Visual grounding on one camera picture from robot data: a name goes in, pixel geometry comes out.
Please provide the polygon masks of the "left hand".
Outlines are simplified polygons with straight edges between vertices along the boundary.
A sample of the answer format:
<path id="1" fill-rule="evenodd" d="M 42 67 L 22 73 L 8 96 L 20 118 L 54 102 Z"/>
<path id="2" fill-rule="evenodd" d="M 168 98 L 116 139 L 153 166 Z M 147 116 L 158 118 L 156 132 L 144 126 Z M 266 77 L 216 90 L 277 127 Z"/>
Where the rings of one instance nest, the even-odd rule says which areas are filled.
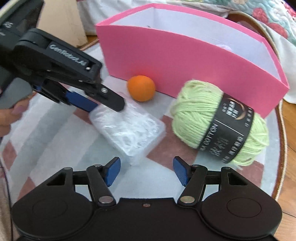
<path id="1" fill-rule="evenodd" d="M 10 130 L 11 125 L 18 121 L 23 113 L 28 109 L 31 96 L 17 102 L 13 108 L 1 109 L 0 111 L 0 136 L 6 136 Z"/>

